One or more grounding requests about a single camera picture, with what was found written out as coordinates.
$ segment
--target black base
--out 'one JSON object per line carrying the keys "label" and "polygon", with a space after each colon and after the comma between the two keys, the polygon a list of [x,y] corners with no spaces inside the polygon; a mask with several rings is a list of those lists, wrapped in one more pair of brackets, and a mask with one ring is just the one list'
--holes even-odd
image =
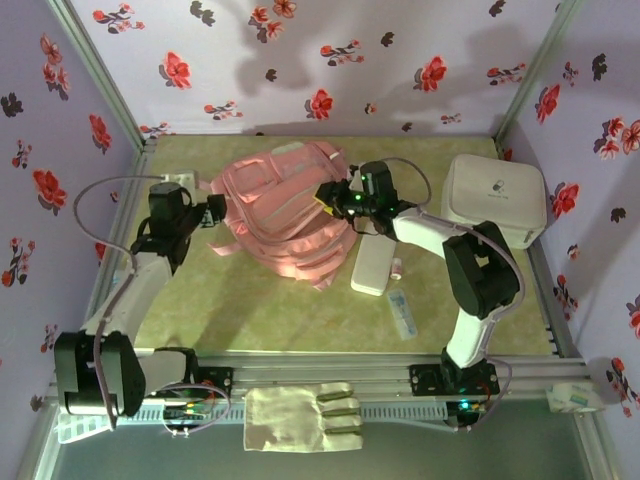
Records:
{"label": "black base", "polygon": [[438,363],[411,365],[409,382],[414,397],[433,397],[451,395],[497,395],[500,385],[496,368],[484,362],[479,365],[472,377],[465,378],[455,384],[447,381],[442,373],[442,365]]}

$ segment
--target white glove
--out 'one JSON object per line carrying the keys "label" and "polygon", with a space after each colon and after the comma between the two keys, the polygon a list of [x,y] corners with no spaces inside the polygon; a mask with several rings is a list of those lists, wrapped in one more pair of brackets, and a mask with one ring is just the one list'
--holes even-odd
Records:
{"label": "white glove", "polygon": [[346,382],[249,390],[244,449],[302,453],[361,449],[360,402],[352,395]]}

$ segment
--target glove finger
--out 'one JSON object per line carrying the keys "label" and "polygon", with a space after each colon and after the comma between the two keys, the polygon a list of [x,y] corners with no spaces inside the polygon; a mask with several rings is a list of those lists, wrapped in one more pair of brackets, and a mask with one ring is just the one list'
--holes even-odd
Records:
{"label": "glove finger", "polygon": [[325,452],[359,450],[362,448],[362,435],[358,433],[327,435],[322,439],[322,447]]}
{"label": "glove finger", "polygon": [[325,402],[353,395],[353,387],[347,382],[323,383],[317,386],[318,401]]}
{"label": "glove finger", "polygon": [[358,413],[360,402],[357,398],[341,398],[340,400],[331,400],[328,402],[318,402],[320,413],[325,416],[329,415],[349,415]]}
{"label": "glove finger", "polygon": [[360,415],[340,415],[335,417],[322,417],[322,426],[325,433],[340,433],[341,430],[352,431],[354,427],[362,425]]}

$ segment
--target robotic arm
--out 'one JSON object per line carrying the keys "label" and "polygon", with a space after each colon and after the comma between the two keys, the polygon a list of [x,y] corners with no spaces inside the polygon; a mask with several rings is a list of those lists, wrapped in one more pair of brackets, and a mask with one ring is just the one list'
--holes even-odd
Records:
{"label": "robotic arm", "polygon": [[170,383],[199,381],[193,350],[163,348],[137,358],[133,344],[153,299],[182,265],[191,234],[207,208],[214,224],[221,222],[226,214],[224,196],[210,195],[206,203],[193,205],[188,190],[177,183],[151,187],[150,216],[140,224],[131,246],[138,264],[133,280],[129,284],[120,282],[79,332],[63,332],[56,341],[58,397],[61,408],[68,413],[106,412],[93,355],[99,325],[105,317],[108,323],[99,339],[100,359],[116,416],[135,415],[145,396]]}
{"label": "robotic arm", "polygon": [[[361,176],[363,192],[352,190],[346,179],[318,189],[316,198],[328,213],[352,225],[357,217],[369,217],[378,234],[416,245],[446,261],[460,310],[439,369],[425,379],[428,390],[432,395],[459,394],[481,382],[497,393],[497,383],[490,380],[495,378],[495,367],[485,359],[487,346],[497,319],[520,290],[515,263],[497,251],[511,257],[499,228],[492,222],[473,229],[459,226],[399,200],[383,161],[352,167],[351,174]],[[485,264],[480,266],[478,259]]]}

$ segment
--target white box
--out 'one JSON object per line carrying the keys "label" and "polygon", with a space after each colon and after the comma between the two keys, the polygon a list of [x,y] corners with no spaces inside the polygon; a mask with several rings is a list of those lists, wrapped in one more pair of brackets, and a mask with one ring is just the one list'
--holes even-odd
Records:
{"label": "white box", "polygon": [[442,216],[476,225],[494,222],[509,248],[525,249],[544,231],[544,179],[530,165],[462,154],[442,190]]}

